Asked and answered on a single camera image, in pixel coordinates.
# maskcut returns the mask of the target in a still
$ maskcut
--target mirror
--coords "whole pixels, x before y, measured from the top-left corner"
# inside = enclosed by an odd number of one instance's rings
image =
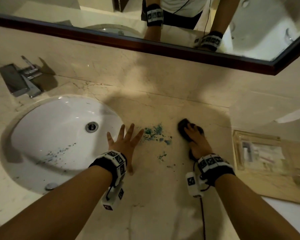
[[[162,27],[147,26],[147,3]],[[0,0],[0,14],[264,61],[300,36],[300,0]],[[219,34],[216,51],[203,45]]]

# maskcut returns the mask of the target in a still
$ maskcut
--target person's right arm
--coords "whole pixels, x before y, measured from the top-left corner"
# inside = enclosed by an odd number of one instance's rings
[[[160,6],[160,0],[145,0],[145,3],[146,3],[147,7],[151,4],[158,4]],[[147,30],[146,30],[145,35],[144,35],[144,39],[160,42],[161,27],[160,26],[147,27]]]
[[[236,176],[222,175],[215,187],[240,239],[300,240],[300,233]]]

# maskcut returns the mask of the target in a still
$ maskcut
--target white shirt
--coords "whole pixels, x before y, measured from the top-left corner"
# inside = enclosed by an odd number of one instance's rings
[[[187,1],[188,0],[161,0],[161,8],[167,12],[174,13]],[[175,14],[192,18],[203,10],[206,2],[207,0],[189,0],[188,3]]]

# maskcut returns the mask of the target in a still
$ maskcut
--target forearm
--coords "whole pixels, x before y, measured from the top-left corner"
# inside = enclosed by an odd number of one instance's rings
[[[160,6],[161,0],[145,0],[146,6],[151,4],[158,4]],[[147,28],[145,35],[145,40],[152,40],[160,42],[161,39],[161,27],[160,26],[150,26]]]
[[[222,175],[215,187],[240,239],[300,239],[286,219],[236,176]]]
[[[218,31],[224,34],[237,10],[239,2],[240,0],[220,0],[210,31]]]
[[[99,166],[84,170],[1,226],[0,240],[75,239],[111,181]]]

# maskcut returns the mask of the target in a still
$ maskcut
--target dark wooden door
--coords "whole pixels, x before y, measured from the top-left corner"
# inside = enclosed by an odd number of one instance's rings
[[[114,8],[116,11],[123,12],[129,0],[114,0]]]

